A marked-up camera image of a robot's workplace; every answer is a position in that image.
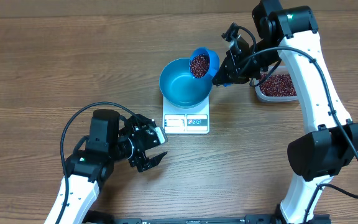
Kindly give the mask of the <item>blue measuring scoop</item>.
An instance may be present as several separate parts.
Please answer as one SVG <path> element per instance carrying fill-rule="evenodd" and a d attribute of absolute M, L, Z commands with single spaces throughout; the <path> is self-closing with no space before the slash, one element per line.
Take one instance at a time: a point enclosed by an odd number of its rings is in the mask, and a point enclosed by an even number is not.
<path fill-rule="evenodd" d="M 217 86 L 231 86 L 221 75 L 226 68 L 227 58 L 222 62 L 219 59 L 218 54 L 215 51 L 201 47 L 196 49 L 189 62 L 190 73 L 193 76 L 193 80 L 202 86 L 203 88 L 211 88 L 214 86 L 213 78 L 217 76 L 222 78 L 224 83 L 217 84 Z"/>

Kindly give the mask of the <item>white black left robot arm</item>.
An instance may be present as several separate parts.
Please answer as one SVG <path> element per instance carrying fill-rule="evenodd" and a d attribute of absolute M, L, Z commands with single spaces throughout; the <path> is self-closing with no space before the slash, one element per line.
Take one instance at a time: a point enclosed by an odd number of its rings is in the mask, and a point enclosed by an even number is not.
<path fill-rule="evenodd" d="M 144 172 L 160 164 L 161 153 L 145 152 L 166 143 L 165 131 L 141 114 L 125 118 L 114 110 L 93 112 L 89 134 L 65 160 L 64 176 L 46 223 L 114 223 L 114 217 L 91 209 L 116 162 L 127 160 Z"/>

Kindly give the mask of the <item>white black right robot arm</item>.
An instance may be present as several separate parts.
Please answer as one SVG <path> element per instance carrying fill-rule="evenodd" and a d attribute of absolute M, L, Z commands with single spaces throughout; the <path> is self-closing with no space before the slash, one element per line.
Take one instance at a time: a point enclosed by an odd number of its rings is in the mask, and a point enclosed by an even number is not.
<path fill-rule="evenodd" d="M 331 180 L 358 160 L 358 123 L 341 103 L 321 50 L 318 24 L 308 6 L 284 9 L 263 0 L 252 11 L 259 41 L 248 44 L 232 24 L 223 34 L 229 50 L 213 85 L 244 84 L 274 62 L 284 63 L 303 113 L 305 133 L 287 147 L 293 177 L 272 215 L 246 215 L 246 223 L 329 223 L 314 208 Z"/>

